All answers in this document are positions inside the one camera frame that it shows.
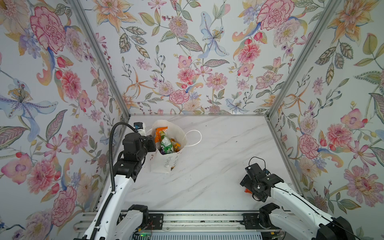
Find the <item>yellow orange biscuit packet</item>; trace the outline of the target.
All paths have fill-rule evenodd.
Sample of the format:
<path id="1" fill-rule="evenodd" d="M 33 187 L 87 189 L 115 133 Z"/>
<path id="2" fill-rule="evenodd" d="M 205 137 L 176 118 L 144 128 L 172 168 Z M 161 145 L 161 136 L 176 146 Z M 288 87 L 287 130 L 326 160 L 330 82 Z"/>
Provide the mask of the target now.
<path id="1" fill-rule="evenodd" d="M 171 143 L 175 153 L 179 152 L 182 149 L 181 145 L 175 139 L 171 139 Z"/>

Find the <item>green Fox's spring tea bag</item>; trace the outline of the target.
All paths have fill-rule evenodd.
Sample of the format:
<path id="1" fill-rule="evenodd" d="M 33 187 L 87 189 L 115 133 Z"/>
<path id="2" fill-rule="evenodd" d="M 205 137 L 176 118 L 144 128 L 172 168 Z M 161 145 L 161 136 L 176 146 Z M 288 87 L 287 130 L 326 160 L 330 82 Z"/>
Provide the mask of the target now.
<path id="1" fill-rule="evenodd" d="M 161 140 L 161 148 L 164 154 L 172 154 L 174 153 L 174 149 L 171 143 L 171 139 L 167 135 L 162 136 Z"/>

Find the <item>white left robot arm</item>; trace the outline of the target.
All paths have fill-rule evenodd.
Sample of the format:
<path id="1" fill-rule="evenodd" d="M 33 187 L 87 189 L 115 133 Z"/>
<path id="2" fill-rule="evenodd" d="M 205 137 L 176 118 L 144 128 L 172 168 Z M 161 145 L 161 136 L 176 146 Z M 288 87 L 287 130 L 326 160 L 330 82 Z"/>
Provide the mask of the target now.
<path id="1" fill-rule="evenodd" d="M 144 205 L 133 205 L 120 218 L 125 197 L 135 183 L 146 155 L 157 150 L 153 136 L 129 133 L 123 140 L 124 150 L 112 168 L 111 187 L 82 240 L 131 240 L 149 225 L 149 210 Z"/>

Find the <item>orange Fox's fruits candy bag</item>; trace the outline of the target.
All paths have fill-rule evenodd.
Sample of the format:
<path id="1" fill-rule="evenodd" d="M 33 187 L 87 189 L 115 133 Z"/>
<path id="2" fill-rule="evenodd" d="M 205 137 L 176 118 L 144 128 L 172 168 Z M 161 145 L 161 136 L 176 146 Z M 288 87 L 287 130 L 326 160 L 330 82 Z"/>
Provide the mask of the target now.
<path id="1" fill-rule="evenodd" d="M 163 135 L 167 135 L 168 127 L 159 127 L 155 131 L 155 143 L 160 143 Z"/>

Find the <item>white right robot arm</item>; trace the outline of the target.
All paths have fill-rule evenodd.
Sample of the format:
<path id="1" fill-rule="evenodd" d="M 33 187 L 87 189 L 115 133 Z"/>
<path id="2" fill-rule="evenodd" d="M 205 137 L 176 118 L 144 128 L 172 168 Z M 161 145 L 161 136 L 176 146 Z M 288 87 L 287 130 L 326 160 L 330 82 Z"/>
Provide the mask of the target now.
<path id="1" fill-rule="evenodd" d="M 280 229 L 298 240 L 356 240 L 351 224 L 332 217 L 297 194 L 282 178 L 261 169 L 258 164 L 245 168 L 240 182 L 257 202 L 264 203 L 256 217 L 244 219 L 245 225 L 264 230 Z"/>

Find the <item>white paper gift bag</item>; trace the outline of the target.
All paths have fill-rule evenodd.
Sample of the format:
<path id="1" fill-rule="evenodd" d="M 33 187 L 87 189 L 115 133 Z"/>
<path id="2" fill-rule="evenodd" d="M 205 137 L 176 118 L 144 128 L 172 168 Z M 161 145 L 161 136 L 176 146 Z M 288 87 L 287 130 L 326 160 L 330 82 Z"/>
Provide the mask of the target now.
<path id="1" fill-rule="evenodd" d="M 156 147 L 156 151 L 150 159 L 152 173 L 169 174 L 183 156 L 184 149 L 193 147 L 202 141 L 200 131 L 184 132 L 182 128 L 166 120 L 154 122 L 150 133 L 155 137 Z M 199 138 L 196 143 L 188 143 L 188 134 L 191 133 L 198 134 Z"/>

